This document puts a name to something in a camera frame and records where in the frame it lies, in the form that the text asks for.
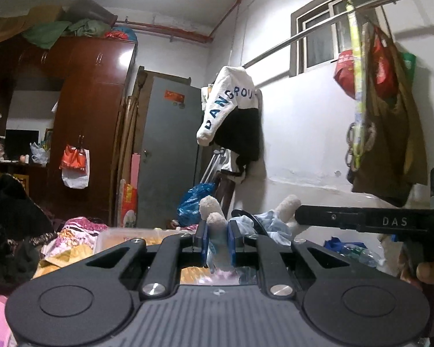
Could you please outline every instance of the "red sticker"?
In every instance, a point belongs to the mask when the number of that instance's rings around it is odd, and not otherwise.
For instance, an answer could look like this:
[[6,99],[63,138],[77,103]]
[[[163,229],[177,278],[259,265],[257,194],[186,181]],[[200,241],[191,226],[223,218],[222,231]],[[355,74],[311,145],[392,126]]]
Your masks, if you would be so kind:
[[185,102],[185,95],[179,94],[178,92],[166,90],[164,97],[168,100],[176,101],[177,103]]

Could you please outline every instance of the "red plastic bag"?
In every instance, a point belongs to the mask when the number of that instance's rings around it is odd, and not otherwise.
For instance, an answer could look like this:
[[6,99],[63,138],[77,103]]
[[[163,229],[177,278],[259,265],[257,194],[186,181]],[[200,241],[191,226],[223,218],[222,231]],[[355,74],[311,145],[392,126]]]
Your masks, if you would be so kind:
[[[381,99],[388,99],[396,96],[398,93],[398,82],[395,74],[391,52],[388,47],[383,45],[381,39],[381,29],[375,27],[376,36],[374,46],[371,50],[372,69],[375,73],[375,88],[378,96]],[[342,87],[348,96],[355,99],[354,85],[354,56],[352,49],[341,52],[339,55],[336,69],[334,71],[334,79]]]
[[87,157],[81,147],[66,145],[61,159],[60,169],[68,168],[86,173]]
[[123,32],[123,31],[112,30],[112,31],[108,31],[104,35],[104,38],[114,38],[114,39],[128,40],[128,35],[125,32]]

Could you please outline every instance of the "stuffed toy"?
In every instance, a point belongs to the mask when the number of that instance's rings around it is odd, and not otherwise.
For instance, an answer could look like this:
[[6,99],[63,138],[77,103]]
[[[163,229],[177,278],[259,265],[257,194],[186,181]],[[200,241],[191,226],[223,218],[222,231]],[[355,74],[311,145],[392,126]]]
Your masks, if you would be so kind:
[[[290,241],[308,228],[300,226],[294,220],[294,213],[301,205],[301,201],[295,195],[286,197],[275,210],[264,214],[255,215],[261,222],[269,236],[279,244],[290,245]],[[223,215],[218,201],[207,196],[199,202],[201,218],[206,220],[209,233],[209,250],[207,254],[207,266],[213,273],[216,269],[222,271],[234,271],[228,249],[228,222]],[[248,217],[234,217],[242,235],[253,235],[253,222]]]

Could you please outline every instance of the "hanging clothes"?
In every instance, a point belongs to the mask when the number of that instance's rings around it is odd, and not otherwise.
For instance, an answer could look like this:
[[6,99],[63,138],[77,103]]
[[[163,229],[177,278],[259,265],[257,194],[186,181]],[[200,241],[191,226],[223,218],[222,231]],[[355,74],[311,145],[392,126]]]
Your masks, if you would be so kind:
[[206,103],[198,144],[216,143],[237,154],[241,169],[259,159],[259,101],[252,78],[242,67],[223,67]]
[[[365,153],[358,170],[349,171],[352,192],[370,193],[390,204],[405,205],[413,184],[428,183],[424,136],[404,62],[394,42],[380,29],[374,31],[390,48],[398,80],[395,98],[381,99],[374,77],[368,77]],[[370,69],[373,57],[367,54]]]

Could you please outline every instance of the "wardrobe door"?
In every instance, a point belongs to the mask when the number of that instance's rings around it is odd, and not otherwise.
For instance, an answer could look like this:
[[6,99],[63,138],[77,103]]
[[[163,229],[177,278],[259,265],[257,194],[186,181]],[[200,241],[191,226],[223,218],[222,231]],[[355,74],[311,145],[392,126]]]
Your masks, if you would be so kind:
[[45,50],[42,58],[43,72],[47,77],[66,78],[69,74],[69,63],[77,38],[61,37]]
[[93,77],[98,59],[100,58],[100,45],[103,39],[78,37],[74,38],[75,44],[70,61],[72,71],[84,73]]
[[124,86],[95,82],[91,89],[91,108],[96,113],[87,116],[84,147],[90,151],[89,198],[93,209],[98,208],[97,216],[108,221],[110,200],[114,184],[111,184],[114,141],[117,117]]
[[61,219],[83,216],[85,213],[75,206],[87,200],[87,190],[67,188],[59,169],[66,144],[77,145],[79,136],[87,127],[89,99],[92,83],[73,73],[66,78],[61,89],[58,108],[54,119],[51,140],[50,161],[48,163],[48,202],[49,209]]
[[39,48],[34,44],[28,43],[19,57],[17,73],[20,77],[37,77],[43,78],[43,56],[45,49]]
[[135,43],[122,40],[100,42],[100,56],[95,67],[95,80],[124,84],[133,61]]

